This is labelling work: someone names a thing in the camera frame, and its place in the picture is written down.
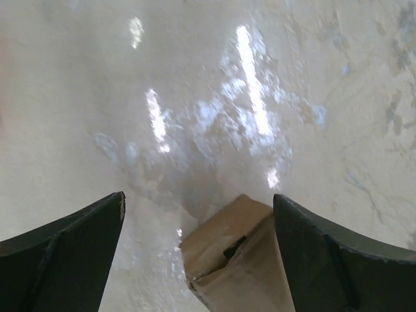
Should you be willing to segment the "brown cardboard express box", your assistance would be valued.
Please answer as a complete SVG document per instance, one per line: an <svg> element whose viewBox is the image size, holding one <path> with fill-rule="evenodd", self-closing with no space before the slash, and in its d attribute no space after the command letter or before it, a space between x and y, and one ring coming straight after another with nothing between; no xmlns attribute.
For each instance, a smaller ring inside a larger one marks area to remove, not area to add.
<svg viewBox="0 0 416 312"><path fill-rule="evenodd" d="M242 194L180 244L189 289L215 312L290 312L272 208Z"/></svg>

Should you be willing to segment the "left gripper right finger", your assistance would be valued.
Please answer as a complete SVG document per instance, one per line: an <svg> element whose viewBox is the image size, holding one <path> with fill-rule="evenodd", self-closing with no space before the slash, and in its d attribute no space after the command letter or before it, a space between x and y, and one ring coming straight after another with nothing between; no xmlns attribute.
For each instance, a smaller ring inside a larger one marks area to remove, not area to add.
<svg viewBox="0 0 416 312"><path fill-rule="evenodd" d="M296 311L414 311L415 252L273 198L274 228Z"/></svg>

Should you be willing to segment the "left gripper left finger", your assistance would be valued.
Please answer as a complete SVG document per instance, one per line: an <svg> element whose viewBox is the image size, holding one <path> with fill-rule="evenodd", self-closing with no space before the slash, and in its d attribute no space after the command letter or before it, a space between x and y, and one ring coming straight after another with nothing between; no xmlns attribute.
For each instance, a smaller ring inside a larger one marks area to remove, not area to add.
<svg viewBox="0 0 416 312"><path fill-rule="evenodd" d="M1 310L98 311L124 216L115 192L1 241Z"/></svg>

